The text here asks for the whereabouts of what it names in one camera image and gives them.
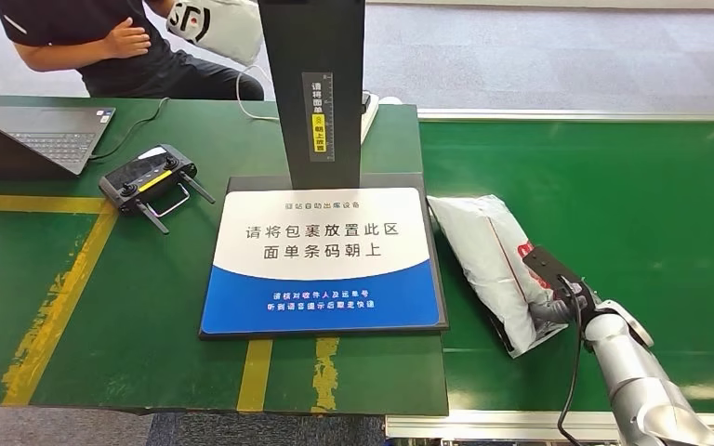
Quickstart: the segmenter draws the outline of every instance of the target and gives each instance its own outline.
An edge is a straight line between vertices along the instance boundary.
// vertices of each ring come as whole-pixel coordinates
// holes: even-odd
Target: white package
[[[166,28],[195,46],[243,65],[256,61],[264,32],[250,0],[178,0]]]
[[[512,358],[567,326],[530,314],[531,306],[548,308],[553,292],[523,264],[532,245],[502,200],[494,195],[428,198],[467,281],[501,323],[496,329],[506,335],[501,337]]]

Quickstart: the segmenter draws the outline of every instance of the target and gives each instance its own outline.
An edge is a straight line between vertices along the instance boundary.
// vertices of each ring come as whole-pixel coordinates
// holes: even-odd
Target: black stand
[[[359,188],[365,1],[258,7],[294,189]]]

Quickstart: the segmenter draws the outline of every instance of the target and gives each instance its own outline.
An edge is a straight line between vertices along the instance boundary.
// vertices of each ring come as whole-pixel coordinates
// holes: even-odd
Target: person's hand
[[[102,39],[108,59],[128,59],[149,52],[149,35],[140,27],[131,27],[133,19],[128,17]]]

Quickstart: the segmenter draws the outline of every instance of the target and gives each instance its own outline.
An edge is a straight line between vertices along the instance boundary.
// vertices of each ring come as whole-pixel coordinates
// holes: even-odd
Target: white cable
[[[272,82],[270,77],[267,75],[267,72],[265,72],[263,68],[259,67],[258,65],[246,66],[245,69],[240,71],[239,74],[237,74],[236,76],[236,101],[239,104],[239,108],[242,109],[242,113],[253,119],[260,119],[263,121],[276,121],[279,123],[281,121],[280,118],[275,118],[274,116],[256,116],[255,114],[251,114],[247,110],[245,110],[245,106],[242,105],[242,100],[239,98],[239,81],[240,79],[242,79],[242,75],[245,74],[251,68],[258,68],[258,70],[261,71],[261,74],[264,75],[264,78],[267,79],[268,82]]]

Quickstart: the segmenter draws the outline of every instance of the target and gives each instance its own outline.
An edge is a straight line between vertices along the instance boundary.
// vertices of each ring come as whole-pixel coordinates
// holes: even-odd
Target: yellow label
[[[324,134],[324,115],[321,113],[311,115],[311,125],[313,128],[313,151],[326,153],[327,136]]]
[[[145,191],[146,189],[148,189],[148,188],[154,186],[154,185],[157,184],[161,179],[163,179],[163,178],[165,178],[165,177],[167,177],[167,176],[169,176],[169,175],[171,175],[171,171],[170,171],[170,170],[166,170],[165,172],[163,172],[162,174],[160,174],[159,177],[157,177],[157,178],[151,180],[150,182],[144,184],[143,186],[139,187],[139,188],[138,188],[138,192],[143,192],[143,191]]]

